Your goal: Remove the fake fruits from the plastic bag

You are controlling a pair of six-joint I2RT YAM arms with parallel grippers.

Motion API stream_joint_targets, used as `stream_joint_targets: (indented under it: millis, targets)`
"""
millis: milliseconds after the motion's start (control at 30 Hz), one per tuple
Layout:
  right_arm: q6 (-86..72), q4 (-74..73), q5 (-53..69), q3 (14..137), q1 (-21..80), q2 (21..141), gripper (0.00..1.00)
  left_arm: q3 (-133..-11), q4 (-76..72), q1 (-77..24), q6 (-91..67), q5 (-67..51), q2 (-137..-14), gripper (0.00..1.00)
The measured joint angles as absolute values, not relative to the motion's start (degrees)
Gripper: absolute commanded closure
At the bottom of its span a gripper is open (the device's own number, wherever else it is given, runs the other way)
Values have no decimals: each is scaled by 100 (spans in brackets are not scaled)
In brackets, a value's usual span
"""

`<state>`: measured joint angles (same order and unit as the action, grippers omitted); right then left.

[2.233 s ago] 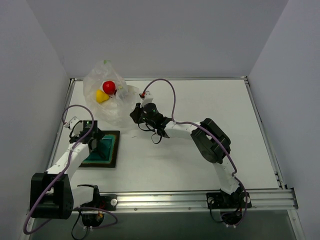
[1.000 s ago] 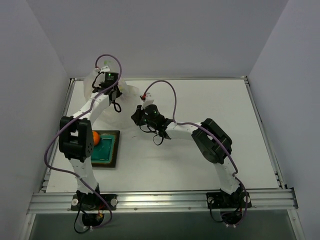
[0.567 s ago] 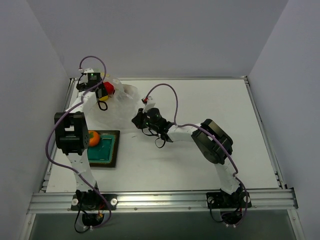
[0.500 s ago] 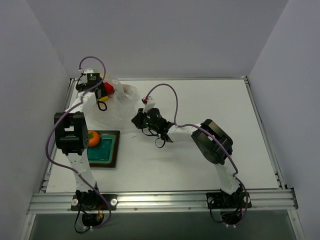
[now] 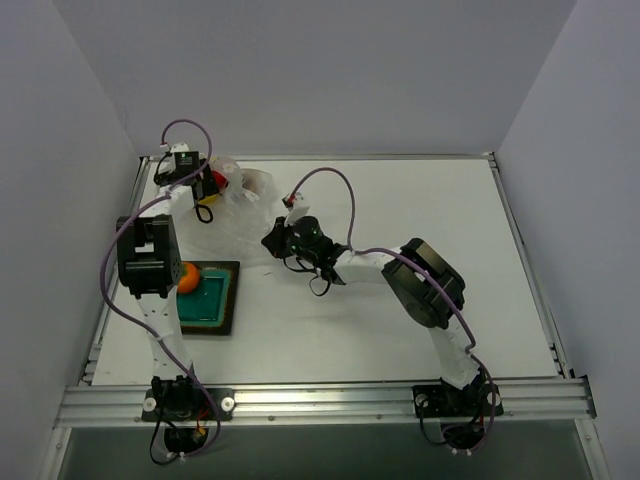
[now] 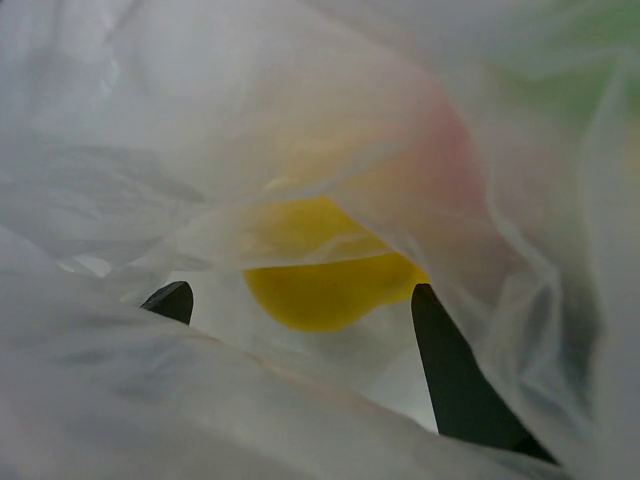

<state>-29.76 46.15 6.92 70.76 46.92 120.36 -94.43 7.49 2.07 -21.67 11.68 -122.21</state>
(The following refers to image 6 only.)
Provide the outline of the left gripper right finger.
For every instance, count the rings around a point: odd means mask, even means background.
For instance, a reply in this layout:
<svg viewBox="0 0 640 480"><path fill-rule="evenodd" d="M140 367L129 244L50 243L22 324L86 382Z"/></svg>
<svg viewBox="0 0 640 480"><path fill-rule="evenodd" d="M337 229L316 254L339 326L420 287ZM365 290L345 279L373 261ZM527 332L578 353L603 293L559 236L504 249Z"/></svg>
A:
<svg viewBox="0 0 640 480"><path fill-rule="evenodd" d="M411 312L438 432L555 465L483 376L430 285L416 285Z"/></svg>

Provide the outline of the translucent white plastic bag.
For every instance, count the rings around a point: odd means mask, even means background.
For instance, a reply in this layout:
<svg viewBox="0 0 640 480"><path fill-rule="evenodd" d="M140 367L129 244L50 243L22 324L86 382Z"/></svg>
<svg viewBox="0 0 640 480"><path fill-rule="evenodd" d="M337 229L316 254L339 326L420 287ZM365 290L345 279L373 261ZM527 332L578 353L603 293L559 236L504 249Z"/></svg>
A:
<svg viewBox="0 0 640 480"><path fill-rule="evenodd" d="M483 228L392 228L384 174L434 77ZM254 215L327 197L428 276L555 465L327 382L228 281ZM144 310L186 281L191 323ZM635 1L5 1L5 479L635 479Z"/></svg>

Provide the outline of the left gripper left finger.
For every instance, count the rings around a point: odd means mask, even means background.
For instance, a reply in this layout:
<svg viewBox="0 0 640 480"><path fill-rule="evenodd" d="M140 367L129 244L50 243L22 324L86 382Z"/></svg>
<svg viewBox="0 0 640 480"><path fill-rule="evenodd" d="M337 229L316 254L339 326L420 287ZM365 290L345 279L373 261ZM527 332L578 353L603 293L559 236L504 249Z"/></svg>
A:
<svg viewBox="0 0 640 480"><path fill-rule="evenodd" d="M194 293L186 281L171 282L154 292L141 308L184 325L191 323Z"/></svg>

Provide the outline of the yellow fake pear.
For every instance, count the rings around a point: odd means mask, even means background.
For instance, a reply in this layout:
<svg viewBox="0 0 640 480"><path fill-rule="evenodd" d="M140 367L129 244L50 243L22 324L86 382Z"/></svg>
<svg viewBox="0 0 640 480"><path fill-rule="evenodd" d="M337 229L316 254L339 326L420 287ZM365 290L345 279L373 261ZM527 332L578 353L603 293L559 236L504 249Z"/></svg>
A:
<svg viewBox="0 0 640 480"><path fill-rule="evenodd" d="M405 301L427 275L327 197L267 204L255 213L257 249L280 265L244 271L256 302L297 331L345 328Z"/></svg>

